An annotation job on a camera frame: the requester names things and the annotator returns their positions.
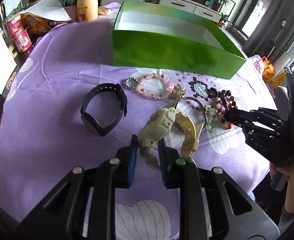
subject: purple tablecloth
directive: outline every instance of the purple tablecloth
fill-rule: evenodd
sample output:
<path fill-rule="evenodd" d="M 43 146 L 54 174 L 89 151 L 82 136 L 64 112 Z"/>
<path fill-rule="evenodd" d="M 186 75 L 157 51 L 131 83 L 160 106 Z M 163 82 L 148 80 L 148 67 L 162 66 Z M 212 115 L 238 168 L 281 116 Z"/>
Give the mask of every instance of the purple tablecloth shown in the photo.
<path fill-rule="evenodd" d="M 100 83 L 121 83 L 129 76 L 159 72 L 169 75 L 186 88 L 187 96 L 192 96 L 188 82 L 196 77 L 218 91 L 231 90 L 240 109 L 276 109 L 267 87 L 248 61 L 231 80 L 112 66 L 111 21 L 100 18 L 52 30 L 34 48 L 13 82 L 0 125 L 0 204 L 18 221 L 73 167 L 97 167 L 129 145 L 131 135 L 137 134 L 150 115 L 166 103 L 126 90 L 127 116 L 108 135 L 100 137 L 88 131 L 80 117 L 84 96 Z M 157 90 L 159 85 L 150 84 L 149 89 Z M 103 124 L 119 108 L 112 96 L 99 95 L 89 106 L 89 112 Z M 183 110 L 196 116 L 191 105 L 186 104 Z M 169 135 L 166 141 L 179 148 L 182 137 Z M 208 170 L 222 167 L 247 193 L 269 170 L 269 162 L 245 144 L 238 127 L 218 127 L 212 134 L 204 130 L 199 141 L 194 155 L 197 166 Z M 178 190 L 166 190 L 160 172 L 149 168 L 139 155 L 133 186 L 118 189 L 116 203 L 116 233 L 121 240 L 171 239 L 178 233 Z"/>

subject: black fitness tracker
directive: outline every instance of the black fitness tracker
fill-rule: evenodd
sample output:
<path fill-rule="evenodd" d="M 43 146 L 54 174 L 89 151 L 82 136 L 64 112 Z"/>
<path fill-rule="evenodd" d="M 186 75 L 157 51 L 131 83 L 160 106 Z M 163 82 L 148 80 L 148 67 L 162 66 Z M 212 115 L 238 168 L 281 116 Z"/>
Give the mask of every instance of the black fitness tracker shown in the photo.
<path fill-rule="evenodd" d="M 116 94 L 117 99 L 120 102 L 120 114 L 117 117 L 116 120 L 114 120 L 110 125 L 106 127 L 101 127 L 99 122 L 93 118 L 90 114 L 86 113 L 87 106 L 89 102 L 93 99 L 94 96 L 102 93 L 102 92 L 113 92 Z M 121 86 L 119 84 L 111 84 L 111 83 L 105 83 L 100 84 L 96 87 L 94 87 L 90 92 L 86 95 L 83 104 L 80 109 L 81 119 L 86 125 L 86 127 L 90 131 L 97 131 L 100 136 L 105 136 L 107 133 L 109 133 L 114 127 L 119 123 L 120 119 L 122 118 L 123 114 L 126 116 L 127 114 L 127 97 L 125 95 L 125 92 L 122 90 Z"/>

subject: curtain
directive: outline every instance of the curtain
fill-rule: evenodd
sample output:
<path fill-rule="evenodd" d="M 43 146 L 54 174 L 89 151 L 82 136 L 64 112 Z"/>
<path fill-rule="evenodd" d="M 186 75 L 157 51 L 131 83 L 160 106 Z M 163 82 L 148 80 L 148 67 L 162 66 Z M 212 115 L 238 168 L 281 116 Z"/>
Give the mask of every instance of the curtain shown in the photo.
<path fill-rule="evenodd" d="M 272 0 L 260 23 L 245 42 L 243 51 L 246 55 L 251 57 L 262 54 L 269 40 L 277 37 L 282 21 L 286 21 L 286 25 L 268 59 L 275 62 L 287 51 L 294 42 L 294 0 Z"/>

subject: human hand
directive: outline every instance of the human hand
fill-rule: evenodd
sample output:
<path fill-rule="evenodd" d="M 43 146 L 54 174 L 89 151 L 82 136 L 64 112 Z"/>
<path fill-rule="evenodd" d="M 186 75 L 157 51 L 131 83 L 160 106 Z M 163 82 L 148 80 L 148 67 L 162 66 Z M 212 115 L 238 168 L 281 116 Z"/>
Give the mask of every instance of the human hand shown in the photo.
<path fill-rule="evenodd" d="M 277 172 L 289 175 L 289 181 L 294 181 L 294 163 L 285 165 L 284 167 L 276 167 L 274 164 L 269 164 L 269 174 L 271 176 L 275 175 Z"/>

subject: green box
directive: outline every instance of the green box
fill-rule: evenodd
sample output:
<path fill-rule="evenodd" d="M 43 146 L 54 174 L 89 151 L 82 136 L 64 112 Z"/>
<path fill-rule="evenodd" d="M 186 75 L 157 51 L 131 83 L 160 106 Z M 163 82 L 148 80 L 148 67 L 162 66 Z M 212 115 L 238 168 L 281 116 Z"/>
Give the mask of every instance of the green box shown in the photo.
<path fill-rule="evenodd" d="M 210 20 L 124 1 L 113 29 L 114 66 L 172 69 L 230 79 L 246 59 Z"/>

